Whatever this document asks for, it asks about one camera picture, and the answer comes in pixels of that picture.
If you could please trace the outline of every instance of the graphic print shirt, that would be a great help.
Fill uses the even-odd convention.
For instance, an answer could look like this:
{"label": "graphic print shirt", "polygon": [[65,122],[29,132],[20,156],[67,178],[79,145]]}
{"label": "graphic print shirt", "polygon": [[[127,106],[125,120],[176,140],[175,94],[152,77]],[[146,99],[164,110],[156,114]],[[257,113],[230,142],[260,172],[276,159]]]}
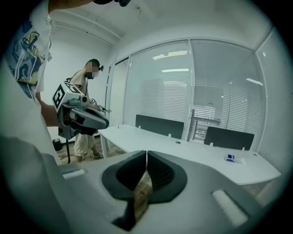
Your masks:
{"label": "graphic print shirt", "polygon": [[42,1],[18,28],[5,53],[14,79],[35,100],[43,91],[43,75],[51,45],[48,0]]}

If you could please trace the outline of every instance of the white t-shirt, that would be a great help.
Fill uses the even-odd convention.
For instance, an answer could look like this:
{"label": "white t-shirt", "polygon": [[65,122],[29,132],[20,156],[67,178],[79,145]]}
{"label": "white t-shirt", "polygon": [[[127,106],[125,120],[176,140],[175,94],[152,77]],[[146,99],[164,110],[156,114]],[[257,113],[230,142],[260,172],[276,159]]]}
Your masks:
{"label": "white t-shirt", "polygon": [[20,25],[12,38],[5,59],[25,94],[35,100],[44,90],[43,75],[51,45],[48,0],[42,1]]}
{"label": "white t-shirt", "polygon": [[17,30],[0,63],[0,134],[29,142],[61,164],[35,98],[43,91],[50,47],[48,17],[48,0],[44,0]]}

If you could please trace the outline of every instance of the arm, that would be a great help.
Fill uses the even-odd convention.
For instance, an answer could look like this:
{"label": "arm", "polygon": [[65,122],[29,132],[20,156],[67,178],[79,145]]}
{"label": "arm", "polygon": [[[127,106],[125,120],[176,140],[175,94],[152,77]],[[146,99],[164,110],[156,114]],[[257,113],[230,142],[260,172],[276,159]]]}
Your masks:
{"label": "arm", "polygon": [[55,110],[55,107],[44,103],[41,100],[40,93],[36,93],[36,98],[37,98],[38,102],[41,104],[41,108],[42,108],[41,113],[45,119],[47,127],[54,127],[54,126],[61,127],[58,123],[58,120],[57,120],[57,112]]}
{"label": "arm", "polygon": [[86,5],[93,0],[49,0],[48,12],[49,14],[54,10],[68,9]]}

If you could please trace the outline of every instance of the ceiling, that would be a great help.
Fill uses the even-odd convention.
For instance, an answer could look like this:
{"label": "ceiling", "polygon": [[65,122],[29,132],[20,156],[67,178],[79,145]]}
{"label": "ceiling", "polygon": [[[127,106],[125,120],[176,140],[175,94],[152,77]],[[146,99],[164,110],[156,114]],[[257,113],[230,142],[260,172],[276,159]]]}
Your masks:
{"label": "ceiling", "polygon": [[116,45],[130,31],[142,28],[161,17],[180,19],[195,15],[196,12],[226,16],[236,12],[233,18],[236,20],[237,10],[241,11],[243,7],[239,2],[244,1],[237,1],[231,9],[229,0],[131,0],[126,7],[112,1],[106,5],[90,3],[74,9],[53,11],[50,16],[56,24],[74,27],[110,45]]}

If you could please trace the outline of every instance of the person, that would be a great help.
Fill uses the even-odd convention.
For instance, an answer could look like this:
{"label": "person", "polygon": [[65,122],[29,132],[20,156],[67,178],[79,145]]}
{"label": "person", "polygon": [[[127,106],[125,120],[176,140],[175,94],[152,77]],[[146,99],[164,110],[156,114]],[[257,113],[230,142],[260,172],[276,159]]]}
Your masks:
{"label": "person", "polygon": [[[84,95],[88,97],[87,82],[89,79],[98,77],[100,63],[97,59],[89,60],[85,67],[76,72],[70,80],[70,83],[75,85]],[[86,156],[87,150],[91,149],[95,159],[100,158],[100,154],[95,147],[94,135],[75,136],[74,154],[77,162],[81,162],[82,158]]]}
{"label": "person", "polygon": [[0,133],[34,144],[41,153],[53,155],[57,164],[61,161],[47,129],[47,126],[59,127],[57,113],[54,106],[42,101],[40,95],[44,90],[43,75],[51,46],[49,14],[90,2],[92,0],[43,0],[20,25],[1,60],[2,79],[13,93],[14,107],[1,100],[5,115],[0,123]]}

